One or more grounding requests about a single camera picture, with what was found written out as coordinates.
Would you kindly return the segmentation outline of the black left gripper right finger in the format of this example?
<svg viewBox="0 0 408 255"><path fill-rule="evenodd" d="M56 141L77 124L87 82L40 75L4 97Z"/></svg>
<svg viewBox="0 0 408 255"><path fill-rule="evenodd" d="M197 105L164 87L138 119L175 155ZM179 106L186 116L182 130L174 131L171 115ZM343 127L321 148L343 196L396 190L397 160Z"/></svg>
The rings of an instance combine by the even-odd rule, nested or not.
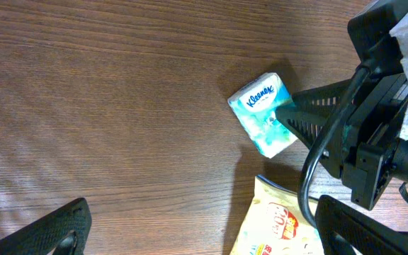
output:
<svg viewBox="0 0 408 255"><path fill-rule="evenodd" d="M319 198L314 218L325 254L408 254L406 232L396 232L329 195Z"/></svg>

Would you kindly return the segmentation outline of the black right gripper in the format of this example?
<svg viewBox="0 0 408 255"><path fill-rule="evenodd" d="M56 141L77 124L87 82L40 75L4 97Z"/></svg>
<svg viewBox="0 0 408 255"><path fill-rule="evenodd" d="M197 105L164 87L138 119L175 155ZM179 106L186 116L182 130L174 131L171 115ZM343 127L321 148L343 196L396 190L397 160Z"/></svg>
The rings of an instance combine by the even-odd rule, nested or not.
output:
<svg viewBox="0 0 408 255"><path fill-rule="evenodd" d="M277 120L308 149L332 115L350 79L292 95L275 110ZM351 202L372 210L391 179L392 158L408 104L405 74L362 85L319 162L351 189Z"/></svg>

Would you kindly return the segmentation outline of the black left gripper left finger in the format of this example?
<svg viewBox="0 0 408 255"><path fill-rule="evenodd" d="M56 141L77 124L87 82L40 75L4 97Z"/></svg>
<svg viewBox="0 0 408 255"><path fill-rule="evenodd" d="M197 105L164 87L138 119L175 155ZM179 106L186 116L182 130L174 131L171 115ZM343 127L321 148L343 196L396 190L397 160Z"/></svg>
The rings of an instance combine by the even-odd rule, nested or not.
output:
<svg viewBox="0 0 408 255"><path fill-rule="evenodd" d="M0 239L0 254L83 254L91 223L86 199L77 198Z"/></svg>

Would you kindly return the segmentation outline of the green tissue pack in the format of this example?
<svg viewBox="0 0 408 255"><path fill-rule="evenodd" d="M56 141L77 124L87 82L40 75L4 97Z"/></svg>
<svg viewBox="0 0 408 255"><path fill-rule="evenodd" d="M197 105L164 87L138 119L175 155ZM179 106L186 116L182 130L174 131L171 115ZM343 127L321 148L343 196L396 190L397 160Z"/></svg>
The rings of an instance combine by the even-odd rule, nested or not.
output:
<svg viewBox="0 0 408 255"><path fill-rule="evenodd" d="M276 117L279 106L292 98L281 78L267 72L249 82L227 102L258 151L273 158L296 141L296 136Z"/></svg>

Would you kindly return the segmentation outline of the yellow snack bag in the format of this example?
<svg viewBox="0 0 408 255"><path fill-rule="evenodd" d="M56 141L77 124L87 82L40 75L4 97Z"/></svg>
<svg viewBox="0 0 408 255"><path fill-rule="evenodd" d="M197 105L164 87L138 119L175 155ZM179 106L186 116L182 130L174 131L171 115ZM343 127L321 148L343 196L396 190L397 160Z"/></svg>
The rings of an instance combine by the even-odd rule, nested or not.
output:
<svg viewBox="0 0 408 255"><path fill-rule="evenodd" d="M231 255L320 255L321 239L304 218L297 193L258 175Z"/></svg>

